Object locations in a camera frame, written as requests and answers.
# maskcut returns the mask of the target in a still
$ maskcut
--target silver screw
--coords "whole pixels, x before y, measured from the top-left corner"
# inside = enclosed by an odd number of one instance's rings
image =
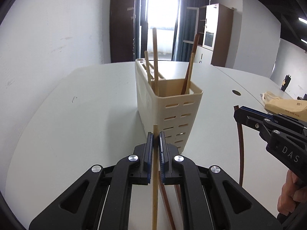
[[[219,166],[212,166],[211,171],[213,173],[219,173],[221,171],[221,168]]]
[[[100,171],[101,171],[101,166],[99,166],[99,165],[93,166],[93,167],[92,167],[92,171],[93,171],[94,173],[100,172]]]
[[[130,155],[128,157],[129,161],[135,162],[139,157],[137,155]]]
[[[178,155],[178,156],[175,156],[174,159],[176,162],[182,162],[184,160],[184,157]]]

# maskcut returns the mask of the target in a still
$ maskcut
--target utensil holder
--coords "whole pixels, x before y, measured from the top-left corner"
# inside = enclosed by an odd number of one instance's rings
[[[181,95],[184,79],[166,80],[159,73],[159,96],[151,72],[151,86],[147,80],[144,59],[135,61],[138,110],[145,132],[153,132],[153,125],[165,132],[169,144],[177,146],[179,153],[185,148],[198,111],[203,91],[191,82],[189,94]]]

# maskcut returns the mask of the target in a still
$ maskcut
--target ceiling light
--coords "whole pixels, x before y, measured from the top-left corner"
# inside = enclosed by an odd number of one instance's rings
[[[305,20],[305,19],[302,19],[302,18],[298,18],[301,22],[304,22],[304,23],[306,23],[307,24],[307,20]]]

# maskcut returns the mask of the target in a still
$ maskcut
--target wall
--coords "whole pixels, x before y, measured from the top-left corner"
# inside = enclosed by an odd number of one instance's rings
[[[274,70],[270,77],[280,87],[286,75],[291,81],[286,92],[294,99],[307,94],[307,53],[300,47],[280,39]]]
[[[210,0],[210,4],[221,3],[227,7],[235,8],[233,13],[232,31],[225,67],[233,68],[237,56],[239,39],[241,35],[243,0]]]
[[[75,68],[110,63],[109,9],[110,0],[16,0],[0,25],[2,193],[19,137],[45,98]]]
[[[280,22],[258,0],[211,0],[233,7],[226,67],[270,77],[278,51]]]

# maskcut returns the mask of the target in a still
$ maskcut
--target tabletop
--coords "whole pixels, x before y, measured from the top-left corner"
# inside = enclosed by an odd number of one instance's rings
[[[186,69],[185,62],[159,61],[159,72],[167,79],[183,78]],[[203,167],[219,165],[237,182],[239,141],[233,106],[265,112],[256,99],[259,89],[254,89],[263,77],[252,74],[245,84],[245,75],[238,71],[230,77],[212,65],[194,64],[191,79],[204,93],[182,153]],[[274,92],[274,87],[268,81],[261,91]],[[266,152],[266,142],[257,131],[243,127],[243,133],[243,187],[277,215],[287,168]],[[5,200],[28,228],[92,165],[115,165],[145,143],[146,135],[137,110],[134,62],[76,69],[47,97],[24,130],[9,167]],[[173,186],[166,186],[166,191],[176,228],[183,229]],[[151,186],[133,186],[129,229],[151,229],[151,193]],[[161,195],[158,208],[158,229],[170,229]]]

